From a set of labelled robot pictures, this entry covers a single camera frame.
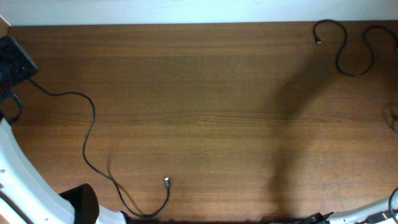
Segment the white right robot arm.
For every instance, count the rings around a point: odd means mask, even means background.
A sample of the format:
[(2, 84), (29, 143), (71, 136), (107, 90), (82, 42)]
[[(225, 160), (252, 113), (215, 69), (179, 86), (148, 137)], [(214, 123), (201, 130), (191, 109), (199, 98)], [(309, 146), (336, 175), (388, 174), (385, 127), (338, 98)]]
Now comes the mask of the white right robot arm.
[(393, 215), (389, 211), (389, 199), (379, 200), (362, 207), (344, 212), (328, 213), (322, 215), (315, 213), (303, 220), (296, 221), (298, 224), (360, 224), (360, 223), (378, 223), (393, 224), (396, 223)]

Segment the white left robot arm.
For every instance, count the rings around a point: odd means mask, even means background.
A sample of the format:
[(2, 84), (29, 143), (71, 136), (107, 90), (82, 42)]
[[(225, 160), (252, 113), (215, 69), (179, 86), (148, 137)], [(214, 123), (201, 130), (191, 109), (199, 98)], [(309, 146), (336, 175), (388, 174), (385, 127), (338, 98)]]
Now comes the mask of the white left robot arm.
[[(11, 97), (21, 105), (11, 88), (38, 72), (30, 55), (13, 37), (1, 38), (1, 99)], [(17, 117), (1, 117), (1, 212), (11, 223), (128, 223), (123, 212), (98, 203), (89, 184), (60, 194), (49, 186), (18, 145), (12, 124)]]

